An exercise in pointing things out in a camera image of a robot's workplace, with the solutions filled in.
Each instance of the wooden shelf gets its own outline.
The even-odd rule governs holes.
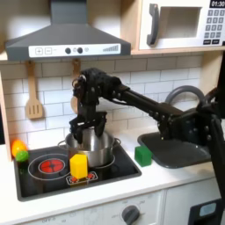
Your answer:
[[[225,51],[225,47],[186,47],[186,48],[168,48],[157,50],[132,50],[132,55],[138,54],[171,54],[171,53],[191,53],[191,52],[212,52]]]

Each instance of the wooden spatula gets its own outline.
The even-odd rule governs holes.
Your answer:
[[[29,85],[29,93],[30,99],[26,103],[25,113],[29,119],[38,119],[43,115],[43,108],[40,101],[37,99],[36,94],[36,85],[35,85],[35,77],[34,77],[34,62],[26,62],[26,69],[28,74],[28,85]]]
[[[80,76],[80,69],[81,69],[81,61],[80,60],[74,60],[73,61],[74,65],[74,70],[73,70],[73,75],[72,75],[72,82]],[[77,114],[77,98],[72,97],[70,100],[70,105],[75,114]]]

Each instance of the stovetop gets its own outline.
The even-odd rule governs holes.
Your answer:
[[[18,200],[35,200],[65,192],[108,184],[142,173],[117,145],[113,148],[114,163],[104,169],[89,168],[87,178],[77,180],[69,172],[69,152],[59,147],[29,151],[28,163],[14,161]]]

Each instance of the white subway tile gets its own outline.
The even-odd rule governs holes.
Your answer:
[[[76,114],[73,112],[73,110],[71,108],[70,102],[63,103],[63,113],[64,113],[64,115],[75,115],[76,116]]]
[[[168,69],[161,73],[161,81],[183,80],[188,77],[188,69]]]
[[[62,116],[63,115],[62,103],[44,105],[44,112],[45,112],[45,117]]]
[[[4,94],[23,93],[23,84],[21,79],[3,80]]]
[[[113,73],[112,76],[118,77],[124,85],[130,83],[130,72],[128,72],[128,73]]]
[[[3,80],[27,78],[25,64],[0,65],[0,71]],[[41,64],[35,64],[34,75],[42,77]]]
[[[142,117],[128,120],[128,129],[152,127],[156,125],[156,121],[150,117]]]
[[[43,63],[43,76],[71,76],[73,65],[71,62]]]
[[[102,98],[99,100],[99,105],[97,106],[98,111],[109,111],[109,110],[121,109],[121,108],[127,108],[127,106],[114,104],[113,102],[110,102]]]
[[[109,133],[121,130],[127,130],[127,120],[118,120],[108,122],[105,125],[105,130]]]
[[[202,56],[180,56],[178,57],[178,68],[201,67]]]
[[[158,92],[168,92],[172,91],[173,82],[156,82],[156,83],[146,83],[145,93],[158,93]]]
[[[144,94],[144,83],[134,83],[134,84],[128,84],[128,87],[132,91],[138,92],[139,94]]]
[[[72,77],[71,76],[64,76],[62,78],[62,88],[63,89],[72,89]]]
[[[158,101],[158,94],[144,94],[145,97],[150,98],[154,101]]]
[[[159,93],[158,94],[158,102],[164,102],[169,94],[170,94],[169,92]]]
[[[8,122],[10,134],[20,134],[25,132],[39,131],[46,129],[44,119],[37,120],[21,120],[16,122]]]
[[[127,108],[127,109],[116,109],[113,110],[112,119],[113,120],[125,120],[131,118],[138,118],[143,115],[142,111],[137,108]]]
[[[160,80],[160,71],[131,72],[131,83],[157,82]]]
[[[63,128],[28,133],[28,144],[33,149],[56,146],[63,140]]]
[[[189,75],[188,75],[189,79],[194,79],[194,78],[200,79],[200,75],[201,75],[201,68],[190,68],[189,69]]]
[[[25,120],[24,107],[6,109],[6,114],[8,121]]]
[[[114,71],[115,61],[87,61],[81,63],[81,70],[89,68],[97,68],[110,73]]]
[[[73,120],[76,115],[67,115],[67,116],[55,116],[46,118],[46,127],[47,129],[56,129],[69,127],[69,122]]]
[[[198,104],[198,101],[188,101],[188,102],[177,102],[173,106],[175,106],[177,109],[186,111],[196,107],[197,104]]]
[[[131,59],[132,55],[122,55],[122,56],[99,56],[99,60],[126,60]]]
[[[159,95],[159,102],[165,102],[165,99],[167,98],[167,96],[169,95],[170,93],[160,93],[158,94]],[[185,93],[181,93],[179,95],[177,95],[171,102],[171,104],[173,103],[176,103],[176,102],[184,102],[185,101]]]
[[[72,90],[45,91],[45,104],[68,102],[73,96]]]
[[[43,92],[38,92],[37,98],[42,104],[44,103]],[[12,108],[25,106],[28,99],[28,93],[4,95],[5,107]]]
[[[24,92],[29,92],[28,80],[23,79]],[[62,88],[61,77],[49,77],[36,79],[37,91],[54,91]]]
[[[177,57],[150,58],[147,70],[175,69]]]
[[[27,141],[27,134],[26,133],[24,133],[24,134],[12,134],[12,135],[10,135],[10,142],[11,143],[13,141],[17,140],[17,139],[21,140],[25,144],[28,143],[28,141]]]
[[[147,59],[117,60],[115,70],[118,72],[144,71],[146,66]]]
[[[191,85],[198,88],[200,86],[200,80],[190,79],[190,80],[174,81],[173,88],[175,89],[177,87],[184,86],[184,85]]]

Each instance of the microwave door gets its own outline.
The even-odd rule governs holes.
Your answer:
[[[202,47],[208,10],[206,0],[143,1],[140,49]]]

